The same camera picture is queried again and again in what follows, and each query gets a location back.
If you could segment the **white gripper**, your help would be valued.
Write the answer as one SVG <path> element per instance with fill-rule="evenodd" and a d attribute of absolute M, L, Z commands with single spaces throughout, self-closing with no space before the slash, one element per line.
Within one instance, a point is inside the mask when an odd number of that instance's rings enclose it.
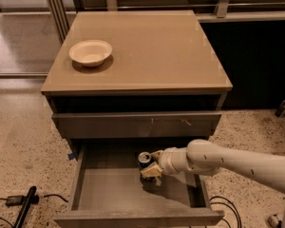
<path fill-rule="evenodd" d="M 164 175 L 174 175 L 179 172 L 189 172 L 190 165 L 187 159 L 187 149 L 171 147 L 163 151 L 158 150 L 151 153 L 155 162 L 144 167 L 140 173 L 146 178 Z"/>

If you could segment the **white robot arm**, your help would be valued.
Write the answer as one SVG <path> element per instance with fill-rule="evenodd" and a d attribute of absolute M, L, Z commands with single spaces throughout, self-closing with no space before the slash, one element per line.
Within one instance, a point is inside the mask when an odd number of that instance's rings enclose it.
<path fill-rule="evenodd" d="M 151 153 L 153 162 L 141 170 L 146 178 L 187 172 L 215 175 L 220 168 L 285 194 L 285 156 L 237 150 L 206 140 L 193 140 L 183 148 L 166 148 Z M 285 228 L 285 211 L 281 228 Z"/>

